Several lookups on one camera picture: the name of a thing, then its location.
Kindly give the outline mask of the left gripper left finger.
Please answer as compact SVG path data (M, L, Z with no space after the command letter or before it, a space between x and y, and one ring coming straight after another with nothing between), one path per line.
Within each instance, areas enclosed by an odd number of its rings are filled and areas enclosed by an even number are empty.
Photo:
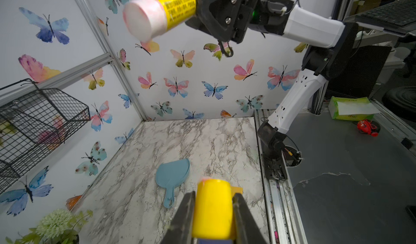
M192 225L196 192L186 193L164 235L161 244L192 244Z

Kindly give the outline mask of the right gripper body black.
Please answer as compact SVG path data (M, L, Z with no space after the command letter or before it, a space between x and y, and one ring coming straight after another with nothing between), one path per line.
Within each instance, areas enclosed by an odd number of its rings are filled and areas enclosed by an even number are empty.
M248 29L282 36L293 8L293 0L241 0L227 40L241 43Z

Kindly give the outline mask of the potted flower plant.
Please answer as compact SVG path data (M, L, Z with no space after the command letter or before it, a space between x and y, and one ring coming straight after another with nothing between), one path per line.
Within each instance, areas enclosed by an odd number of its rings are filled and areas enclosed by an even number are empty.
M43 217L29 233L12 240L4 238L6 244L78 244L80 231L93 217L88 209L78 213L57 209Z

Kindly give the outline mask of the yellow glue stick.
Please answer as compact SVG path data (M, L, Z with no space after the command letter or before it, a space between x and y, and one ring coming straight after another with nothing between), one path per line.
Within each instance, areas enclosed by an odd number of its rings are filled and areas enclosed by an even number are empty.
M197 0L131 0L123 10L129 33L148 42L196 15Z

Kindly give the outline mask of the yellow glue stick cap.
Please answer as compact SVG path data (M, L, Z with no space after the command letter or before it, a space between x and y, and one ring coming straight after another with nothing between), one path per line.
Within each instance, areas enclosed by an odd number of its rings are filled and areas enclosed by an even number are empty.
M192 237L199 240L234 241L236 227L232 199L243 188L219 179L203 178L197 185Z

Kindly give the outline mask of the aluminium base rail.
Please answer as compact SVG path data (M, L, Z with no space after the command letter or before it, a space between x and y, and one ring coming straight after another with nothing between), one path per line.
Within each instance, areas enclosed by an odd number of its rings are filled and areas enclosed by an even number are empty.
M288 171L301 163L302 154L289 137L282 142L284 147L281 152L277 152L275 147L269 148L261 140L260 127L272 112L269 109L254 111L269 240L271 244L306 244L308 240L295 197L295 187Z

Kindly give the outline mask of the black keyboard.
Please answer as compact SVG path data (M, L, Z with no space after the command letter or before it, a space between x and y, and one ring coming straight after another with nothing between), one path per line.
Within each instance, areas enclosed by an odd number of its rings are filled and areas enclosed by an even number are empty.
M398 0L349 16L345 23L383 31L399 37L416 35L416 0Z

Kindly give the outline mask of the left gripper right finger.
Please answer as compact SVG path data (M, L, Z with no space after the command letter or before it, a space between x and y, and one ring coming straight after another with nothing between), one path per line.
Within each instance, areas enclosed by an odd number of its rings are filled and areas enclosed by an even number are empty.
M232 204L236 234L234 244L266 244L243 195L236 193Z

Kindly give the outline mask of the red small object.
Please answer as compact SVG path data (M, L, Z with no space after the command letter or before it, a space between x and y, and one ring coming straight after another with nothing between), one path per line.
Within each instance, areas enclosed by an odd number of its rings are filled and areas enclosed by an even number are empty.
M381 130L378 122L368 119L358 121L356 126L359 133L370 135L372 137L377 137Z

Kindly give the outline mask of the green tissue box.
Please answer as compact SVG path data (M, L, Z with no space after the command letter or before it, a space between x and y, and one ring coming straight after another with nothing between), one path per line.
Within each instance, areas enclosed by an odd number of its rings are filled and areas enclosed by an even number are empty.
M367 98L332 97L328 109L333 120L360 121L372 119L380 110Z

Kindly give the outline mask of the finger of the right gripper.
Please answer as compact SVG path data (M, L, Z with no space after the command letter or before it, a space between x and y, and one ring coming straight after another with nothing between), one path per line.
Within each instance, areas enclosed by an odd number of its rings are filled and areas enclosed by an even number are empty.
M242 41L249 22L248 2L196 0L196 13L185 24L219 41Z

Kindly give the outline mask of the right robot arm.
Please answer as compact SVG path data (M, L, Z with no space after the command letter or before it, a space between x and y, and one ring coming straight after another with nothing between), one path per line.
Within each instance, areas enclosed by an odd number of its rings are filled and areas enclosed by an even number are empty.
M241 43L251 29L308 45L293 87L257 131L263 150L273 159L280 158L287 132L303 106L345 70L358 25L324 18L292 0L196 0L196 6L187 26L211 35L219 44Z

